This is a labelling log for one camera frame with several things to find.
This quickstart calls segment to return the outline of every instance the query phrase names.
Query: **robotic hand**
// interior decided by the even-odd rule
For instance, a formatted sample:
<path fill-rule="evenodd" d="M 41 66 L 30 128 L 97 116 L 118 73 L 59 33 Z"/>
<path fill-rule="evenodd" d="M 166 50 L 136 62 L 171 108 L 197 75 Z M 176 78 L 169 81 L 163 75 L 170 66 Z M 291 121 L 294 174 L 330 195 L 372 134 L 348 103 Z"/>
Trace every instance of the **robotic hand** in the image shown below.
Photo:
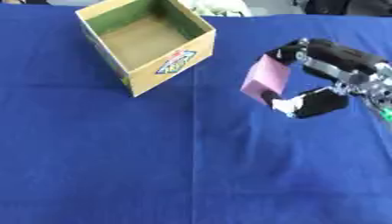
<path fill-rule="evenodd" d="M 284 73 L 288 74 L 287 66 L 297 60 L 308 74 L 330 80 L 332 85 L 282 99 L 287 80 Z M 392 122 L 392 66 L 382 57 L 326 39 L 302 38 L 267 52 L 252 67 L 242 91 L 296 118 L 343 109 L 349 95 L 359 96 Z"/>

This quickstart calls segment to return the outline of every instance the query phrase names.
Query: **black robotic finger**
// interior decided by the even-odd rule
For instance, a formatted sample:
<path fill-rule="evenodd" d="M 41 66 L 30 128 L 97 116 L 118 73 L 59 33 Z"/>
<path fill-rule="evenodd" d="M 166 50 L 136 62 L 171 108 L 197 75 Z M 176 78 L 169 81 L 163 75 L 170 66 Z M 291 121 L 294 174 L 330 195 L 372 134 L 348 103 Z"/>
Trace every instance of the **black robotic finger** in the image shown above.
<path fill-rule="evenodd" d="M 297 118 L 319 116 L 348 106 L 348 96 L 335 94 L 331 89 L 314 89 L 305 92 L 303 106 L 295 111 Z"/>

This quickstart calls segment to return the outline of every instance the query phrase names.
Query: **box wall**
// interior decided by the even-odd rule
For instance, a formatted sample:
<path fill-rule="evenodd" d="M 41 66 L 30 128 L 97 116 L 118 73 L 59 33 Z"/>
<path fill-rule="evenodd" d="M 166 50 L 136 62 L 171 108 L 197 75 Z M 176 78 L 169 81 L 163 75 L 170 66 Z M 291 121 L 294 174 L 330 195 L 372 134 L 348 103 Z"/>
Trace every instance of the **box wall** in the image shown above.
<path fill-rule="evenodd" d="M 90 18 L 87 23 L 100 36 L 151 14 L 154 3 L 154 0 L 137 0 Z"/>
<path fill-rule="evenodd" d="M 211 56 L 214 49 L 214 38 L 215 31 L 210 31 L 201 37 L 198 37 L 195 40 L 179 47 L 178 49 L 180 50 L 195 51 L 196 54 L 177 73 L 157 74 L 159 68 L 169 59 L 169 55 L 174 54 L 175 51 L 171 52 L 171 54 L 168 54 L 166 57 L 155 60 L 148 66 L 143 66 L 132 71 L 132 75 L 129 77 L 129 81 L 130 85 L 132 86 L 133 95 L 138 96 Z"/>

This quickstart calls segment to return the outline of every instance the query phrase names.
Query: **table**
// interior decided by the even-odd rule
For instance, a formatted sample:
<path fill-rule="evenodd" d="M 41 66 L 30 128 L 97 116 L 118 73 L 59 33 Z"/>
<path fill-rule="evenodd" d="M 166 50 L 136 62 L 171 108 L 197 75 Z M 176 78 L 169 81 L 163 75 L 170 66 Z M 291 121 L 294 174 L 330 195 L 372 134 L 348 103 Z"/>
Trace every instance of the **table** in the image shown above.
<path fill-rule="evenodd" d="M 361 101 L 295 120 L 239 87 L 301 37 L 392 59 L 392 20 L 208 17 L 214 56 L 129 98 L 75 10 L 0 4 L 0 223 L 391 223 L 392 138 Z M 294 66 L 284 94 L 325 84 Z"/>

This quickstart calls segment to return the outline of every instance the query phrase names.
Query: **white object in background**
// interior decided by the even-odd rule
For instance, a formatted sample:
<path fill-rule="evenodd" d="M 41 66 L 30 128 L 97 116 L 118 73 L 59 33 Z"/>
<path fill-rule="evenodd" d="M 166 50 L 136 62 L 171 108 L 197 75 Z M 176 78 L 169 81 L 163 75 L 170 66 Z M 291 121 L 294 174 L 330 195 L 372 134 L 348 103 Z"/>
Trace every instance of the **white object in background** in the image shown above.
<path fill-rule="evenodd" d="M 251 17 L 252 13 L 242 0 L 179 0 L 202 16 Z"/>

